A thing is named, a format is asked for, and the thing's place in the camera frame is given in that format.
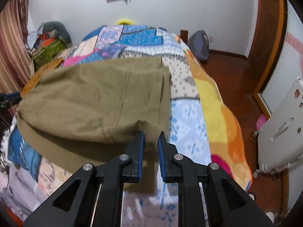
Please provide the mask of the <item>olive khaki shorts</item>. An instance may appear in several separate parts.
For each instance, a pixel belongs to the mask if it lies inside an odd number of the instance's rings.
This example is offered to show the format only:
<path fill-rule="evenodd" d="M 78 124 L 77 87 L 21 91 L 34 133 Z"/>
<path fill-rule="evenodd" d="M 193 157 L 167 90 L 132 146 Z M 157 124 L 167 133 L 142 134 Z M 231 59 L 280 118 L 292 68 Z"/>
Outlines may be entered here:
<path fill-rule="evenodd" d="M 143 175 L 129 192 L 152 194 L 157 140 L 169 130 L 170 71 L 160 57 L 117 58 L 45 74 L 17 108 L 17 127 L 43 157 L 74 173 L 123 152 L 145 135 Z"/>

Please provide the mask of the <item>bamboo lap tray table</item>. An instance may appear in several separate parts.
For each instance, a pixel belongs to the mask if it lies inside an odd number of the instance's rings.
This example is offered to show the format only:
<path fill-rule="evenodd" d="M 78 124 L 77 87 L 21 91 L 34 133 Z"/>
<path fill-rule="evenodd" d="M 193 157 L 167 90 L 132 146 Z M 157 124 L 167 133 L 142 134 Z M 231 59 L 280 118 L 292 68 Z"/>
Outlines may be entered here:
<path fill-rule="evenodd" d="M 27 94 L 29 94 L 45 74 L 56 69 L 63 61 L 63 58 L 58 58 L 41 66 L 21 90 L 20 96 L 24 98 Z"/>

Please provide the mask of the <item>pink striped curtain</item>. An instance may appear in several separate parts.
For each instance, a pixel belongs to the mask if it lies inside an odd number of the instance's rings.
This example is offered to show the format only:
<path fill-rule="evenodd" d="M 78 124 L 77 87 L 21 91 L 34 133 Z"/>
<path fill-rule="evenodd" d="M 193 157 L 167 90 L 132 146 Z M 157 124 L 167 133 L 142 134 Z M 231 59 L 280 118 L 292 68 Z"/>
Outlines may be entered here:
<path fill-rule="evenodd" d="M 1 92 L 20 91 L 34 74 L 26 42 L 29 0 L 9 0 L 1 12 Z"/>

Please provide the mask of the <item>orange yellow fleece blanket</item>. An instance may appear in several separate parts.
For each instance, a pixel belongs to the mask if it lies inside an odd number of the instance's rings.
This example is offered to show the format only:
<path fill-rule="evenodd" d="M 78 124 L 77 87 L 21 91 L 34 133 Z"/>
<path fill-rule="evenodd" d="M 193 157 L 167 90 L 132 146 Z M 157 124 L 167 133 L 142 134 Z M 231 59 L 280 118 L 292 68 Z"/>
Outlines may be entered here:
<path fill-rule="evenodd" d="M 212 162 L 219 164 L 245 191 L 252 185 L 253 175 L 247 163 L 240 124 L 232 111 L 223 103 L 219 89 L 198 63 L 180 36 L 175 35 L 185 53 L 206 124 Z"/>

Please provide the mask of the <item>green storage bag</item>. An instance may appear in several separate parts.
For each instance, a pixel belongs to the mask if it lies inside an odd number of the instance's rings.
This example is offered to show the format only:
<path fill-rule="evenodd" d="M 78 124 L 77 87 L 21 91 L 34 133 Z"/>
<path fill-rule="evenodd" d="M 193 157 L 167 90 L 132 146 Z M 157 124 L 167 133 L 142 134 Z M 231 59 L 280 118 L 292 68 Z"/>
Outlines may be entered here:
<path fill-rule="evenodd" d="M 35 71 L 44 64 L 52 61 L 64 49 L 66 49 L 65 43 L 60 39 L 56 39 L 37 53 L 33 54 L 32 60 Z"/>

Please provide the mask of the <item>pink folded garment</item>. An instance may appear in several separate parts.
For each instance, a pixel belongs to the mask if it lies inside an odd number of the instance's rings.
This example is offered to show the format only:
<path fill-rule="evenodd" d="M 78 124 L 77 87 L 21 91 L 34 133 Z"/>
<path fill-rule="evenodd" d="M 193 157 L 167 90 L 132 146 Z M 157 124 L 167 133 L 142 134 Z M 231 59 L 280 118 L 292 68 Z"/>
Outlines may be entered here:
<path fill-rule="evenodd" d="M 81 56 L 72 56 L 69 57 L 67 59 L 65 59 L 65 61 L 63 62 L 63 68 L 66 67 L 70 67 L 70 66 L 74 66 L 74 65 L 80 65 L 80 64 L 85 64 L 87 62 L 90 62 L 90 57 L 93 55 L 94 53 L 91 54 L 87 54 L 87 55 L 81 55 Z"/>

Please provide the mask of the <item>grey plush pillow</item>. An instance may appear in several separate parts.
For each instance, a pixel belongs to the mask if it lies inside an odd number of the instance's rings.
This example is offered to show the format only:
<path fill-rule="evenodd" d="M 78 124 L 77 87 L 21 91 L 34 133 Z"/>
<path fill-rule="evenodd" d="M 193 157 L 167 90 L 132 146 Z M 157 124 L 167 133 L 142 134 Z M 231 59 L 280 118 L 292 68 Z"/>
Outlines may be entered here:
<path fill-rule="evenodd" d="M 43 33 L 54 31 L 55 38 L 60 37 L 64 42 L 71 43 L 71 37 L 61 22 L 50 21 L 43 24 Z"/>

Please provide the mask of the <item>white plastic cabinet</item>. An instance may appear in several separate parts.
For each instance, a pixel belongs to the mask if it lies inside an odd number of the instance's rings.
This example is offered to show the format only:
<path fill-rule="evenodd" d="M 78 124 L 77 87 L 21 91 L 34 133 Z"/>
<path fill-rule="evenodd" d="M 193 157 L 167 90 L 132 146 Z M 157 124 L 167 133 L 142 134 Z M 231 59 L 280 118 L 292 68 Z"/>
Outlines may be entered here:
<path fill-rule="evenodd" d="M 255 132 L 259 174 L 276 174 L 302 158 L 302 79 L 296 78 L 271 117 Z"/>

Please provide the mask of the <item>pink slipper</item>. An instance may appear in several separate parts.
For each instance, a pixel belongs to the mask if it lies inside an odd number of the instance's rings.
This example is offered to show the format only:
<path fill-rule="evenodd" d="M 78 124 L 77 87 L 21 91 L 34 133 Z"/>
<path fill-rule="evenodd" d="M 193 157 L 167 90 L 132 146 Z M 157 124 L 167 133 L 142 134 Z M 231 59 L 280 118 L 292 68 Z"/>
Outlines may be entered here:
<path fill-rule="evenodd" d="M 266 117 L 264 114 L 260 114 L 257 121 L 255 122 L 255 129 L 259 130 L 266 123 Z"/>

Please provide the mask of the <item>frosted glass sliding door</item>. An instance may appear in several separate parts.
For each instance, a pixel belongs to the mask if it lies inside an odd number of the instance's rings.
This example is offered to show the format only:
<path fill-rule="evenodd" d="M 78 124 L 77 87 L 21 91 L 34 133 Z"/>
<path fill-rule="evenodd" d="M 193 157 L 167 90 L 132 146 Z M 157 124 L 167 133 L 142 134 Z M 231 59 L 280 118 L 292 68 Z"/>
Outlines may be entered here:
<path fill-rule="evenodd" d="M 261 93 L 265 105 L 273 114 L 296 78 L 302 78 L 302 22 L 290 2 L 286 36 L 276 67 Z"/>

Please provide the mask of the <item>grey purple backpack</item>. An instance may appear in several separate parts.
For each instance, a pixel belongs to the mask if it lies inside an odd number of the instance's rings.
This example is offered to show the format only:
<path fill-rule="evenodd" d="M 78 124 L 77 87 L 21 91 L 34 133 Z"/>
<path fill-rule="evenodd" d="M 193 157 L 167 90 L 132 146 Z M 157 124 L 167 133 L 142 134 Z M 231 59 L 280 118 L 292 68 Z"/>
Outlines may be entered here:
<path fill-rule="evenodd" d="M 204 30 L 195 32 L 188 39 L 187 45 L 197 60 L 207 61 L 209 59 L 209 39 Z"/>

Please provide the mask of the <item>brown wooden door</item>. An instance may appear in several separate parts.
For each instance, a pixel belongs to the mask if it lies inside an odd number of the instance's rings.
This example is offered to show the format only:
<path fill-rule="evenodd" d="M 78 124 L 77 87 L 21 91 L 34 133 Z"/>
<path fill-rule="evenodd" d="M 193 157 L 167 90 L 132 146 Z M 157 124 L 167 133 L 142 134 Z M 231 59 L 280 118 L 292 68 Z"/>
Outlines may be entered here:
<path fill-rule="evenodd" d="M 261 94 L 279 59 L 287 28 L 287 0 L 258 0 L 257 21 L 248 61 Z"/>

